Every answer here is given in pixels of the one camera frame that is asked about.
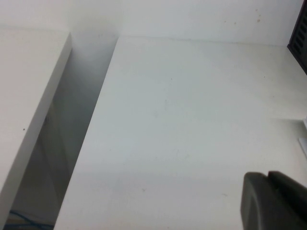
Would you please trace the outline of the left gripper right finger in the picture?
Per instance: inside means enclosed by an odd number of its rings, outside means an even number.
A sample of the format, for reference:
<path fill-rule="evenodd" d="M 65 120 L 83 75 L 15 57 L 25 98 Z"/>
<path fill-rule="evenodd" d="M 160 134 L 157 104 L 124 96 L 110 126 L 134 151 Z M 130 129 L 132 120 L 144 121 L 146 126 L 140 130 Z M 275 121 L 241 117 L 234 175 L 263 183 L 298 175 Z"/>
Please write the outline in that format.
<path fill-rule="evenodd" d="M 307 188 L 278 172 L 268 173 L 271 194 L 269 230 L 305 230 L 307 228 Z"/>

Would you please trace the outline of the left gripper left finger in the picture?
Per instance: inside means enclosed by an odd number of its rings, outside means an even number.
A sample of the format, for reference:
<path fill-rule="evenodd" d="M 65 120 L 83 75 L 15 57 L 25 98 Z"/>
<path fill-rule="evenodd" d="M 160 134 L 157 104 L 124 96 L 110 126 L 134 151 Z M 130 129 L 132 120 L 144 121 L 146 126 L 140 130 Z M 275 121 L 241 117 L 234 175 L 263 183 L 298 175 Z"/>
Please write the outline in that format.
<path fill-rule="evenodd" d="M 267 176 L 258 172 L 244 176 L 240 213 L 245 230 L 284 230 L 292 221 Z"/>

